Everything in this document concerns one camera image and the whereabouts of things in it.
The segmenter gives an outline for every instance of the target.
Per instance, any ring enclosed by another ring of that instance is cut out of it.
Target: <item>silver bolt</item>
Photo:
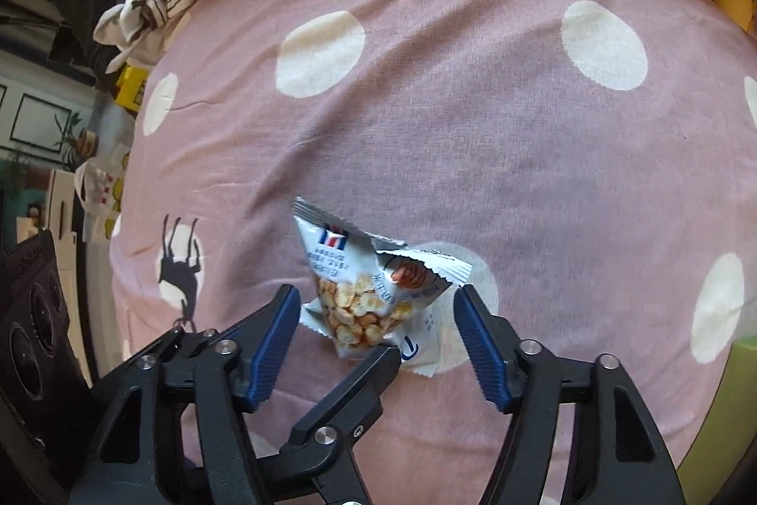
[[[331,445],[336,441],[336,430],[331,426],[322,426],[316,430],[316,441],[321,445]]]
[[[137,368],[139,370],[150,370],[153,366],[155,366],[157,360],[155,360],[155,356],[142,356],[137,360]]]
[[[530,338],[527,338],[525,341],[521,341],[521,351],[527,356],[535,356],[536,354],[540,354],[542,349],[544,348],[541,346],[541,343],[539,341],[531,341]]]
[[[608,370],[615,370],[620,366],[620,360],[610,354],[602,354],[599,356],[599,363]]]
[[[225,338],[222,341],[218,341],[216,343],[215,350],[217,354],[228,356],[229,354],[233,354],[236,351],[236,343],[234,341],[230,341],[228,338]]]

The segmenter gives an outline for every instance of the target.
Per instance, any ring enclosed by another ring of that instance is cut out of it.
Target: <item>deer print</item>
[[[175,320],[173,325],[183,327],[189,325],[192,331],[196,332],[194,309],[197,307],[197,274],[202,270],[202,266],[200,265],[200,249],[197,240],[194,239],[194,227],[197,225],[198,219],[192,221],[192,230],[190,230],[189,240],[187,241],[187,257],[183,261],[177,261],[173,254],[173,237],[176,235],[176,227],[178,227],[181,220],[181,217],[176,218],[176,221],[173,223],[171,238],[168,240],[168,244],[166,244],[168,215],[163,219],[163,256],[160,258],[158,283],[165,281],[184,293],[182,316]],[[192,263],[192,247],[194,247],[194,263]]]

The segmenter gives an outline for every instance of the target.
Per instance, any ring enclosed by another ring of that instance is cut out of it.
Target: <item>snack packet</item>
[[[472,266],[368,234],[301,197],[294,219],[319,296],[304,305],[300,323],[334,339],[341,358],[362,359],[389,343],[400,348],[406,368],[433,376],[440,346],[431,303],[451,284],[466,284]]]

